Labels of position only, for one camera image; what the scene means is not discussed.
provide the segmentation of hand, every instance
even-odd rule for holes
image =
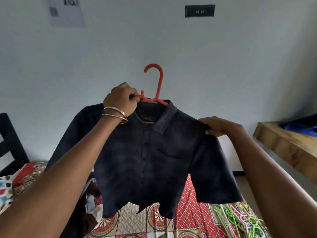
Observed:
[[[105,97],[103,106],[116,107],[123,111],[126,116],[129,116],[135,111],[139,101],[137,90],[124,82],[111,90],[111,93]],[[105,109],[105,112],[109,114],[115,112],[115,115],[120,114],[122,116],[121,113],[113,109]]]
[[[206,131],[207,135],[214,135],[216,137],[227,135],[237,127],[242,127],[240,124],[216,116],[202,118],[199,121],[210,126],[210,129]]]

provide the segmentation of person's left arm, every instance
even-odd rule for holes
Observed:
[[[104,106],[132,114],[139,101],[135,88],[123,83],[111,90]],[[116,110],[109,114],[122,116]],[[0,234],[15,238],[59,237],[71,216],[82,189],[105,141],[120,118],[103,116],[96,126],[0,215]]]

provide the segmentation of wooden surface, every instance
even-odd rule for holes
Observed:
[[[286,131],[278,124],[259,122],[253,137],[317,185],[317,138]]]

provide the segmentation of black shirt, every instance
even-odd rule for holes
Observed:
[[[204,133],[207,125],[166,101],[167,107],[140,101],[129,121],[118,125],[106,141],[94,166],[105,217],[115,215],[128,202],[139,205],[139,212],[159,202],[160,214],[171,219],[188,173],[198,202],[242,200],[218,139]],[[75,116],[48,167],[97,124],[102,111],[103,104],[97,104]]]

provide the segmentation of orange plastic hanger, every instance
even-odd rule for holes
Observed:
[[[162,86],[162,82],[163,82],[163,69],[161,68],[160,65],[156,64],[156,63],[152,63],[152,64],[149,64],[145,67],[144,69],[144,72],[146,73],[150,68],[157,68],[159,70],[159,81],[158,81],[158,89],[156,91],[156,96],[153,98],[153,99],[148,99],[144,96],[144,91],[142,90],[141,91],[141,95],[139,95],[139,98],[140,99],[143,99],[144,101],[147,101],[149,103],[153,103],[155,101],[165,105],[165,106],[168,106],[168,103],[164,102],[163,100],[159,99],[159,93],[161,91],[161,86]]]

